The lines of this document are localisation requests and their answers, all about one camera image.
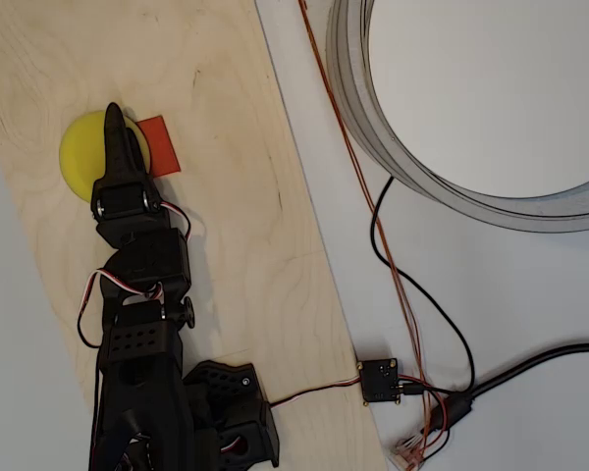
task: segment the plywood board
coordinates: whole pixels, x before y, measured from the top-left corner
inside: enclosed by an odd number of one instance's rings
[[[163,115],[180,160],[159,186],[195,229],[187,366],[252,361],[270,399],[354,376],[253,2],[1,0],[0,165],[87,400],[94,355],[76,314],[111,249],[64,184],[58,147],[73,119],[110,101],[137,120]],[[92,338],[99,312],[95,299],[84,322]],[[385,467],[357,389],[276,413],[283,469]]]

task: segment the screw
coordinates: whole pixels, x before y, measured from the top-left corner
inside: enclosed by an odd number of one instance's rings
[[[96,201],[96,212],[98,213],[98,216],[100,216],[101,218],[102,215],[105,214],[105,208],[103,208],[102,202],[100,200]]]

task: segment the robotic arm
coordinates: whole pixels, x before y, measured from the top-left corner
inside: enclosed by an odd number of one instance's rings
[[[101,280],[96,375],[103,382],[89,469],[245,471],[269,459],[277,467],[279,437],[252,365],[206,361],[183,377],[179,330],[194,327],[187,240],[171,227],[115,103],[104,134],[106,170],[94,184],[91,211],[98,233],[117,249],[105,269],[135,289],[158,289],[127,303],[130,292]]]

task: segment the black bracket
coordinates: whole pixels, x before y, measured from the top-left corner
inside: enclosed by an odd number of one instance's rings
[[[279,465],[279,437],[270,404],[253,365],[232,367],[204,361],[184,378],[196,430],[215,429],[223,452],[221,471],[246,471],[270,459]]]

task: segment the white background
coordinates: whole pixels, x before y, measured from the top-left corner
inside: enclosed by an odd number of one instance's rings
[[[86,469],[90,420],[0,171],[0,471]]]
[[[329,0],[307,0],[324,44]],[[295,0],[257,0],[348,327],[360,359],[414,366],[391,277],[368,240],[370,214],[325,96]],[[373,192],[387,178],[361,163]],[[589,233],[516,233],[473,221],[394,183],[382,219],[395,259],[457,320],[478,375],[543,347],[589,340]],[[414,289],[427,365],[440,386],[466,381],[454,333]],[[419,400],[372,406],[384,445],[418,425]],[[478,399],[427,469],[589,469],[589,354],[562,358]]]
[[[375,0],[371,75],[403,144],[505,197],[589,182],[589,0]]]

